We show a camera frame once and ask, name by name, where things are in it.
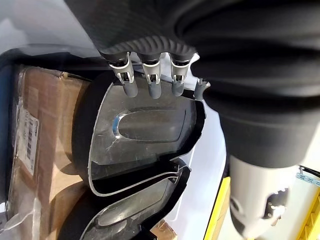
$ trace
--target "yellow object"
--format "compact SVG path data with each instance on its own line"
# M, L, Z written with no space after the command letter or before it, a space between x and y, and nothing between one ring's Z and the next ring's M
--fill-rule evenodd
M222 180L210 221L205 232L204 240L215 240L219 235L221 225L226 215L226 210L229 206L230 180L230 177L225 177Z
M296 240L317 240L320 234L320 188L317 190Z

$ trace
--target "barcode label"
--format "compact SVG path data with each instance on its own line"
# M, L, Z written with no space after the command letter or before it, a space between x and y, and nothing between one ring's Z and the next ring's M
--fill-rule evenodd
M35 162L37 153L39 120L24 109L19 113L19 141L18 157L24 163L31 175L35 172Z

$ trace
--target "plastic wrap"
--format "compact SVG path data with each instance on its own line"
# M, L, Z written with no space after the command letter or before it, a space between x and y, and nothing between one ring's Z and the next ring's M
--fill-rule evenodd
M89 83L39 67L22 67L16 75L9 221L0 239L54 240L85 190L71 162L71 135Z

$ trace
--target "white surface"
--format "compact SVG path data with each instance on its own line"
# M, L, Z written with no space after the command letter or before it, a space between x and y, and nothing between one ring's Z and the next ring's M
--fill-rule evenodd
M206 104L205 111L202 136L190 159L190 178L180 206L176 206L178 214L176 218L172 215L165 218L179 240L204 238L225 167L226 147L219 116Z
M63 0L1 0L0 33L0 54L45 45L32 54L75 50L80 57L99 56Z

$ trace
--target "brown cardboard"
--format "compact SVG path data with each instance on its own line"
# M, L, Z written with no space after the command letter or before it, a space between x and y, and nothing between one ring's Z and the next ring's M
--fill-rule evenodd
M151 232L158 237L158 240L178 240L175 231L163 219L151 229Z
M39 239L55 240L85 190L71 162L71 137L77 104L89 83L64 72L39 67L25 68L20 76L22 108L38 119L39 127L33 175L19 153L14 161L12 198L9 199L11 215L21 211L15 200L21 199L17 196L22 180L41 205ZM22 239L30 240L30 227L21 229Z

